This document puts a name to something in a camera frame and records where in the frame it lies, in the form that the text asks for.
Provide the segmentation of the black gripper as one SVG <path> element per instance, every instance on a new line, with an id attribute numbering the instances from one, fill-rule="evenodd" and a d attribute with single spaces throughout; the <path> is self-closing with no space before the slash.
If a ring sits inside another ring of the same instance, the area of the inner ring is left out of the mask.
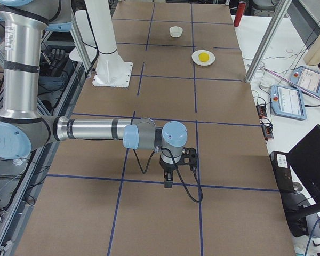
<path id="1" fill-rule="evenodd" d="M 178 171 L 177 163 L 167 163 L 160 159 L 160 166 L 164 170 L 164 188 L 172 188 L 173 186 L 173 171 Z"/>

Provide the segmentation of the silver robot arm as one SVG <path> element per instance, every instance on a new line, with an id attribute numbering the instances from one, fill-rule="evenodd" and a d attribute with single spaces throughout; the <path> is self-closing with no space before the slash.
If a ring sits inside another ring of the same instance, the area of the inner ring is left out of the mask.
<path id="1" fill-rule="evenodd" d="M 69 119 L 37 111 L 42 32 L 70 31 L 70 1 L 0 1 L 5 21 L 3 106 L 0 109 L 0 157 L 17 159 L 46 144 L 67 139 L 120 140 L 128 149 L 160 153 L 164 186 L 183 164 L 186 127 L 177 121 L 157 127 L 142 119 Z"/>

